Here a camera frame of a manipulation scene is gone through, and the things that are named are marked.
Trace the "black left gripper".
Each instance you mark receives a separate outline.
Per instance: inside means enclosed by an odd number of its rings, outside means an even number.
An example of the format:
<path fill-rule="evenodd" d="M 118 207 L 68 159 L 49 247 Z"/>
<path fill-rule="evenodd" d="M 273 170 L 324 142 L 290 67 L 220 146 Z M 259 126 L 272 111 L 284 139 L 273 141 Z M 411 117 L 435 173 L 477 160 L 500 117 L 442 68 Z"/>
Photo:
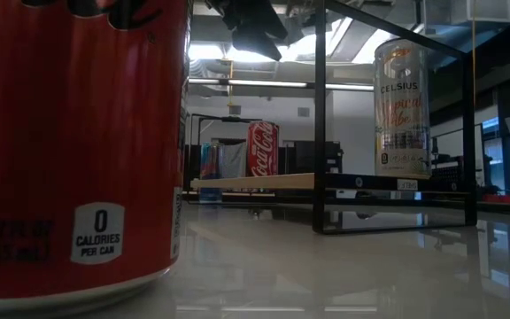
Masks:
<path fill-rule="evenodd" d="M 229 20 L 278 18 L 269 0 L 205 0 L 205 4 L 224 18 L 223 22 L 231 31 L 232 45 L 236 50 L 257 53 L 273 61 L 282 58 L 272 39 L 284 40 L 288 36 L 288 31 L 280 21 L 261 26 Z"/>

